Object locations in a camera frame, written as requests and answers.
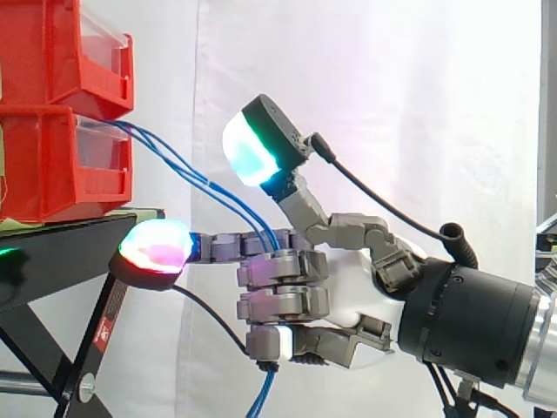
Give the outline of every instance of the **blue cable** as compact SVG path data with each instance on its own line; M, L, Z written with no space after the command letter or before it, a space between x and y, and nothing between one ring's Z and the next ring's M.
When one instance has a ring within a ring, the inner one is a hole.
M263 383L263 387L259 391L258 397L255 399L252 407L247 413L246 418L258 418L261 414L261 410L265 405L265 401L267 400L267 396L269 392L271 392L271 386L274 382L276 372L274 370L269 370L267 372L267 376L265 377L265 381Z
M190 163L188 163L184 157L182 157L174 148L172 148L170 146L170 144L168 144L166 141L162 140L160 137L158 137L157 135L155 135L154 133L147 131L145 128L142 128L140 126L136 126L130 122L126 122L125 120L118 120L115 121L114 124L112 125L123 125L126 126L128 128L131 129L136 129L140 132L143 132L146 134L146 136L149 136L153 139L155 139L157 142L159 142L159 144L161 144L164 148L166 148L166 150L168 150L174 157L176 157L178 159L179 162L181 162L188 170L190 170L195 177L198 177L200 180L206 182L208 179L205 175L203 175L203 173L199 172L198 170L196 170Z
M279 243L279 239L277 238L277 234L269 227L269 225L259 216L257 215L242 199L240 199L238 196L235 196L234 194L232 194L231 192L229 192L228 190L224 189L224 187L222 187L221 185L214 183L214 182L210 182L208 180L208 178L206 176L204 176L201 172L197 171L195 168L193 168L189 163L187 163L179 154L178 152L176 152L168 143L166 143L164 140L162 140L160 137L158 137L157 135L155 135L154 133L147 131L146 129L136 126L134 124L131 124L129 122L124 122L124 121L116 121L116 122L108 122L110 125L114 125L120 129L123 129L123 127L127 128L125 129L126 131L130 131L131 129L135 129L136 131L138 131L141 136L150 143L151 146L150 149L153 152L156 152L157 155L161 158L164 159L164 161L171 166L171 168L174 168L176 165L174 164L169 164L169 160L165 157L163 157L161 154L161 152L158 150L158 148L155 146L155 144L152 142L151 138L156 140L157 142L159 142L159 144L161 144L164 148L166 148L169 152L172 153L172 155L174 155L176 158L178 158L180 160L180 162L182 162L189 170L192 171L192 174L197 178L198 181L205 183L207 186L209 186L209 188L211 188L213 191L225 196L226 198L232 200L234 203L236 203L238 206L240 206L244 211L246 211L248 213L248 215L250 215L252 218L254 218L256 220L256 222L258 222L261 227L263 228L263 230L265 231L266 235L269 237L269 240L271 242L271 246L273 251L278 251L281 247L280 243Z
M166 148L169 152L171 152L174 156L176 156L186 167L188 167L192 172L194 172L196 175L200 176L202 178L202 180L204 182L207 183L207 185L214 190L215 192L222 194L223 196L227 197L228 199L232 200L234 203L236 203L238 206L240 206L242 209L244 209L252 218L254 218L262 227L263 230L265 231L265 233L267 234L267 236L269 237L269 240L271 241L271 245L274 251L278 251L280 249L280 243L279 243L279 239L277 238L276 233L269 227L269 225L259 216L257 215L242 199L240 199L238 196L232 194L231 192L229 192L228 190L224 189L224 187L222 187L221 185L214 183L214 182L209 182L208 178L206 176L204 176L203 174L201 174L199 171L195 170L191 165L189 165L186 161L184 161L184 159L165 141L163 141L160 137L158 137L157 135L155 135L154 133L146 130L145 128L139 127L139 126L135 126L133 124L130 124L129 122L124 122L125 125L129 126L129 127L134 127L136 130L138 130L140 133L144 134L144 136L149 136L151 138L153 138L154 140L156 140L157 142L159 142L159 144L161 144L164 148Z
M215 195L211 192L211 190L207 190L206 187L209 186L210 189L213 191L227 197L228 199L232 200L234 203L239 205L248 215L252 216L264 229L265 233L269 237L271 241L272 248L274 251L278 251L280 249L279 239L277 238L276 233L268 226L268 224L257 215L243 200L232 194L231 192L227 191L221 185L216 183L210 182L208 178L203 175L201 172L197 171L193 166L191 166L185 159L174 150L168 143L163 141L160 137L153 134L152 132L147 131L144 128L139 126L135 126L129 122L124 121L106 121L108 125L116 126L117 128L125 131L129 135L131 135L134 139L136 139L139 143L147 147L151 152L158 155L178 176L182 179L199 189L201 192L207 194L211 198L215 199L218 203L223 205L224 207L230 209L232 212L236 213L241 219L243 219L258 235L258 238L261 241L261 245L264 248L266 253L269 252L269 247L265 241L265 238L259 231L259 229L253 224L253 222L247 218L240 210L235 208L234 206L230 205L228 202L222 200L219 196ZM139 132L141 136L138 136L133 130ZM167 151L169 151L174 157L178 159L186 168L181 167L180 165L176 164L174 161L166 157L155 145L155 143L151 140L154 139L155 141L159 142ZM259 391L258 397L252 404L252 407L248 411L246 418L258 418L261 414L261 410L265 405L265 401L271 392L272 383L274 381L276 372L270 370L267 372L265 381L263 383L263 387Z
M126 130L126 132L128 134L130 134L132 137L134 137L134 139L136 139L138 142L140 142L141 144L143 144L144 146L146 146L150 151L154 152L155 154L157 154L178 176L180 176L182 179L184 179L185 181L187 181L188 183L190 183L192 186L194 186L195 188L197 188L198 190L200 190L201 192L207 194L209 197L215 199L218 203L220 203L221 205L223 205L224 207L226 207L227 209L230 209L232 212L236 213L241 219L243 219L252 229L253 231L255 231L255 233L258 235L258 238L261 240L261 245L263 246L263 249L266 253L269 252L269 246L267 245L267 242L265 240L265 238L263 237L263 235L261 234L261 232L259 231L259 229L255 226L255 224L252 222L251 219L249 219L247 216L245 216L240 210L238 210L237 208L235 208L234 206L232 206L231 204L229 204L228 202L222 200L219 196L217 196L216 194L212 193L210 190L207 190L206 188L203 187L203 185L200 185L198 183L198 179L193 177L193 175L191 173L186 172L182 167L180 167L179 165L176 165L173 161L171 161L170 159L168 159L164 154L162 154L156 147L153 146L153 143L150 143L147 140L144 140L143 138L139 137L137 134L133 133L132 131Z

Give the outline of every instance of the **black metal stand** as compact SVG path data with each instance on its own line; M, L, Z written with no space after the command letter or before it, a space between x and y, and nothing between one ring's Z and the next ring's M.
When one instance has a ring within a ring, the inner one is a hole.
M74 361L28 304L106 273L135 224L131 213L0 233L0 339L30 372L0 372L0 391L50 396L55 418L112 417L94 382L127 286L108 274Z

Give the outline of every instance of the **silver metal arm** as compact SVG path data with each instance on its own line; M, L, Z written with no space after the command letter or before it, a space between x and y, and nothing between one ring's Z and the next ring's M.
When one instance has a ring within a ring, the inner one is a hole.
M305 180L294 175L295 192L278 205L292 226L312 245L332 248L369 248L378 279L387 292L395 292L419 275L419 262L408 245L389 232L384 219L359 213L334 213L327 217L307 189Z

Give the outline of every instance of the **metal pole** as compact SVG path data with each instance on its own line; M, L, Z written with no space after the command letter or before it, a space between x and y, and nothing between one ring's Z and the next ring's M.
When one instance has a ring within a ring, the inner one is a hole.
M50 396L31 374L0 371L0 393Z

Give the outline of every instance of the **cable connector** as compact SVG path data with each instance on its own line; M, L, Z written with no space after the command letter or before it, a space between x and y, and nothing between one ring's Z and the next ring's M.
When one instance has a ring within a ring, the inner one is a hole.
M310 137L313 150L327 163L332 164L337 160L336 154L332 151L331 147L327 144L325 139L320 133L315 132Z

